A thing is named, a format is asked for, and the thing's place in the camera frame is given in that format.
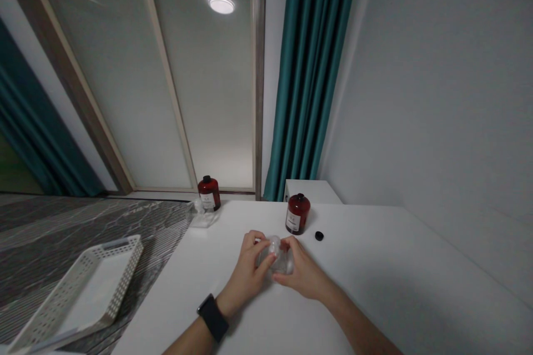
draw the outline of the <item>person's left hand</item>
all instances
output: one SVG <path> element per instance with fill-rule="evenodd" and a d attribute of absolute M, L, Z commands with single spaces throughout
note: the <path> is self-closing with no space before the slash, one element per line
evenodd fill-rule
<path fill-rule="evenodd" d="M 265 275 L 276 260 L 276 256 L 273 253 L 270 254 L 259 267 L 255 266 L 255 260 L 259 253 L 269 245 L 270 241 L 257 230 L 250 230 L 244 235 L 235 270 L 217 297 L 218 308 L 226 318 L 233 316 L 247 300 L 255 297 L 261 290 Z"/>

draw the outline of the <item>white cabinet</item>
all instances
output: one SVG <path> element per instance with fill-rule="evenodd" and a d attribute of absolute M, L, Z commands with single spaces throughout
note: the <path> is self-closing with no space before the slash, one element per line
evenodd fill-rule
<path fill-rule="evenodd" d="M 311 204 L 342 204 L 329 183 L 325 180 L 296 180 L 285 181 L 285 195 L 283 201 L 288 202 L 293 195 L 302 193 Z"/>

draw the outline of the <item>frosted glass panel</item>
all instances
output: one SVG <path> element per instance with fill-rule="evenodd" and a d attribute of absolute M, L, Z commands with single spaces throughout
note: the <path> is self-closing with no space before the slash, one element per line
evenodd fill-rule
<path fill-rule="evenodd" d="M 253 186 L 250 0 L 217 14 L 208 0 L 155 0 L 196 175 Z"/>
<path fill-rule="evenodd" d="M 144 0 L 50 0 L 137 186 L 191 187 Z"/>

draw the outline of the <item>bottle label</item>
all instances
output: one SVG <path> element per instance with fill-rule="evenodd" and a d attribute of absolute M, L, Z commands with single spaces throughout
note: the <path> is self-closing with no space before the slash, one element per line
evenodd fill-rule
<path fill-rule="evenodd" d="M 215 196 L 213 193 L 200 194 L 204 209 L 215 208 Z"/>
<path fill-rule="evenodd" d="M 292 231 L 300 230 L 300 216 L 294 215 L 291 211 L 287 210 L 287 220 L 285 224 Z"/>

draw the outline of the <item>hand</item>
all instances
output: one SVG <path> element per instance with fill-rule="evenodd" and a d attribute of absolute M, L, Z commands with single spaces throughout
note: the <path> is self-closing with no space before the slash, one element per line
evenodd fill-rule
<path fill-rule="evenodd" d="M 270 254 L 259 267 L 255 266 L 255 261 L 259 253 L 269 245 L 270 241 L 259 231 L 250 230 L 250 233 L 244 235 L 235 270 L 217 297 L 218 308 L 226 318 L 233 316 L 247 300 L 255 297 L 261 290 L 265 275 L 276 260 L 276 256 Z"/>
<path fill-rule="evenodd" d="M 281 245 L 293 250 L 294 271 L 292 275 L 275 273 L 274 281 L 298 291 L 306 298 L 324 302 L 329 293 L 335 290 L 335 283 L 307 254 L 296 237 L 282 239 Z"/>

